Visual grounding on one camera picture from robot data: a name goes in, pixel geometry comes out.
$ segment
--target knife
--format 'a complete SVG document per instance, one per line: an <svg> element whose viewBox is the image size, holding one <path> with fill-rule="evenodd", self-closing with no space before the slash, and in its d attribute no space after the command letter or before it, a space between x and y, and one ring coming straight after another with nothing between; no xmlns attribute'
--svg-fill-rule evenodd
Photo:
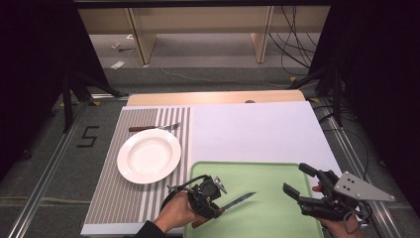
<svg viewBox="0 0 420 238"><path fill-rule="evenodd" d="M232 206L234 206L234 205L236 205L236 204L238 204L238 203L240 203L240 202L244 201L245 199L249 198L250 196L252 196L252 195L254 195L254 194L256 194L256 192L248 192L247 194L244 194L244 195L242 195L242 196L240 196L240 197L236 198L235 200L233 200L233 201L229 202L229 203L228 203L228 204L226 204L225 206L220 207L220 208L219 208L219 210L220 210L221 212L225 212L227 209L229 209L229 208L231 208ZM203 220L197 220L197 221L194 221L194 222L191 224L191 225L192 225L192 228L193 228L193 229L195 229L195 228L199 227L200 225L202 225L202 224L206 223L206 222L207 222L207 221L209 221L209 220L210 220L210 218L206 218L206 219L203 219Z"/></svg>

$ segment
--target green tray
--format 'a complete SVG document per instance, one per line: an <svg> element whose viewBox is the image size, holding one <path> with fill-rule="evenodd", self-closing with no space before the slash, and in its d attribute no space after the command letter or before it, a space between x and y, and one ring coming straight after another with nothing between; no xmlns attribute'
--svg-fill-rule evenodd
<svg viewBox="0 0 420 238"><path fill-rule="evenodd" d="M228 209L217 219L192 229L187 225L185 238L245 237L323 237L319 222L301 214L296 201L282 190L283 183L310 196L306 174L296 164L199 162L191 178L219 177L228 191L214 202L223 206L250 192L257 193Z"/></svg>

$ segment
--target white plate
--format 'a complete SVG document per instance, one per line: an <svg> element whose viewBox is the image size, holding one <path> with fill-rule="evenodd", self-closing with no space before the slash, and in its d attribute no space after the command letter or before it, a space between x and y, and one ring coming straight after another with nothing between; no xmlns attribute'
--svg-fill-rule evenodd
<svg viewBox="0 0 420 238"><path fill-rule="evenodd" d="M118 153L121 175L135 183L151 183L167 177L181 158L179 141L161 129L137 133L124 143Z"/></svg>

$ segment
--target knife handle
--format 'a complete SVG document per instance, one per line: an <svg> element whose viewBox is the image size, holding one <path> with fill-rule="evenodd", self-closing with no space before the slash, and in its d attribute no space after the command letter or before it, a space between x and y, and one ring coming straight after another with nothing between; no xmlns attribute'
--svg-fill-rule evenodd
<svg viewBox="0 0 420 238"><path fill-rule="evenodd" d="M221 208L219 208L219 210L223 213L223 212L225 212L226 209L221 207ZM205 218L203 220L197 220L197 221L192 222L192 224L191 224L192 229L195 229L195 228L199 227L200 225L206 223L209 220L211 220L211 218Z"/></svg>

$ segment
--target black cloth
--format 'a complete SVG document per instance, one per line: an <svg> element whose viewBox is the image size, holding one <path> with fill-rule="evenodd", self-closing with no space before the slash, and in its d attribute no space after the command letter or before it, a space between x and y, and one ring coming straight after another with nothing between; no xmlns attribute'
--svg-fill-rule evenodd
<svg viewBox="0 0 420 238"><path fill-rule="evenodd" d="M164 233L151 221L146 221L142 229L133 238L166 238Z"/></svg>

